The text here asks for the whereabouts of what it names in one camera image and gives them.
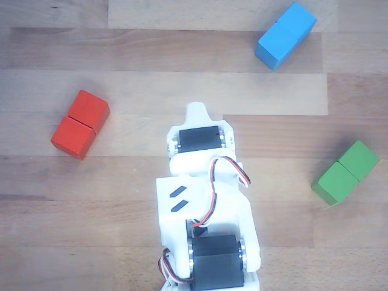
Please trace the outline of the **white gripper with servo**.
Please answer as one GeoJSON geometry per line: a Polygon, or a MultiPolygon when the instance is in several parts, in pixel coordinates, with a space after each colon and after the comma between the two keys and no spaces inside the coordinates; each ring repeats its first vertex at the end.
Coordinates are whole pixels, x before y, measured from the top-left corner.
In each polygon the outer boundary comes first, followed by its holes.
{"type": "Polygon", "coordinates": [[[187,105],[185,123],[171,127],[166,142],[173,176],[205,174],[219,156],[236,160],[232,126],[212,120],[202,102],[187,105]]]}

